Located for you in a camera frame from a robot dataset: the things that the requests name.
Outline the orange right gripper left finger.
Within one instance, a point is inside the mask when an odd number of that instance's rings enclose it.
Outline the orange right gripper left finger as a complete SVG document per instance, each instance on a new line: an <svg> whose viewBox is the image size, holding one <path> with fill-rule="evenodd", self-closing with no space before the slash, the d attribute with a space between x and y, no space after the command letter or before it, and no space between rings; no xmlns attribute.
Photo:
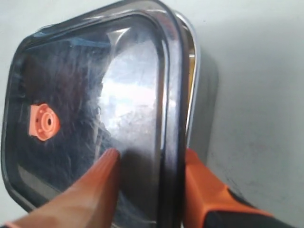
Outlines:
<svg viewBox="0 0 304 228"><path fill-rule="evenodd" d="M109 228L119 191L119 152L109 149L71 187L6 228Z"/></svg>

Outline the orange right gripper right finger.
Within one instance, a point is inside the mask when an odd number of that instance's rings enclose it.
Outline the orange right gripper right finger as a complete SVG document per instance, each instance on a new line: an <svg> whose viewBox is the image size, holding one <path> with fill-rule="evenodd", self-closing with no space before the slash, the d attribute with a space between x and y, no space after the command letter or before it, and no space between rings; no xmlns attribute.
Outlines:
<svg viewBox="0 0 304 228"><path fill-rule="evenodd" d="M273 216L239 198L199 159L186 151L186 228L271 228Z"/></svg>

